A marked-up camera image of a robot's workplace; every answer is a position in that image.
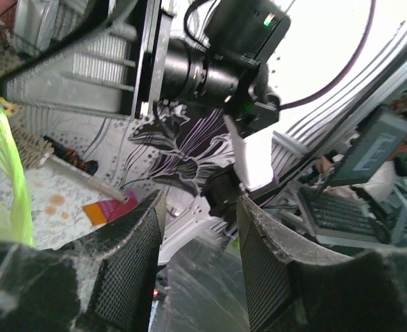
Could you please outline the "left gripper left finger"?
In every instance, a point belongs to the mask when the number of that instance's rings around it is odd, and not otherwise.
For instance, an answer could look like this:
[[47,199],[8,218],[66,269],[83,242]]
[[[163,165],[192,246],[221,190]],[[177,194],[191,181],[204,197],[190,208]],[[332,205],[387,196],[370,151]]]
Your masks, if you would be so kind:
[[166,201],[133,210],[57,250],[0,242],[0,331],[146,331]]

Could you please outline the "green trash bag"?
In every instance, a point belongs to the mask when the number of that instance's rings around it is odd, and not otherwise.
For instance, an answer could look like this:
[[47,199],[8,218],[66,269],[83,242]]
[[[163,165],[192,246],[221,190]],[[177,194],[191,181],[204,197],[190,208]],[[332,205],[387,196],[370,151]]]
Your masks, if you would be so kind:
[[19,152],[12,137],[8,117],[0,102],[0,168],[12,184],[12,208],[7,210],[0,202],[0,241],[35,245],[31,197]]

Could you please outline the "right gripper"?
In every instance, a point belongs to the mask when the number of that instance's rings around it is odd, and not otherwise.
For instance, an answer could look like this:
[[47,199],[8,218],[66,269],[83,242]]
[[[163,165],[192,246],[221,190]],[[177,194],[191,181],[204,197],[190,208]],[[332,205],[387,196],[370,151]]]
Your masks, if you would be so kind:
[[[66,38],[83,20],[87,1],[16,1],[3,14],[19,23],[35,4],[49,10],[44,32],[49,45],[38,57],[0,75],[0,97],[27,106],[144,118],[161,98],[173,1],[138,1],[127,24],[101,26]],[[48,46],[26,39],[15,27],[3,43],[2,55],[24,61]]]

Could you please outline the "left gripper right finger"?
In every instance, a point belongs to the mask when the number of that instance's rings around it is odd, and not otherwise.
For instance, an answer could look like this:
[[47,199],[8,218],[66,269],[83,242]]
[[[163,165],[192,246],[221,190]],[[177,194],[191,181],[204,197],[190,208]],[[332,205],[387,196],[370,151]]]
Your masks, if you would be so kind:
[[407,248],[348,257],[237,202],[252,331],[407,331]]

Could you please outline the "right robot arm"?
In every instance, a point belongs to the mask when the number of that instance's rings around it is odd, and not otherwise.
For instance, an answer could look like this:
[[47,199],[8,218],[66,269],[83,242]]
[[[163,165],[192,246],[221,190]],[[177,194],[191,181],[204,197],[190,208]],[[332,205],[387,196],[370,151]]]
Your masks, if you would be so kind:
[[242,188],[272,184],[281,107],[264,69],[291,24],[271,1],[221,1],[206,28],[209,47],[196,49],[170,36],[171,22],[160,1],[90,1],[64,39],[0,76],[0,97],[32,107],[125,120],[156,115],[163,100],[223,112],[235,163],[167,226],[160,266],[220,224]]

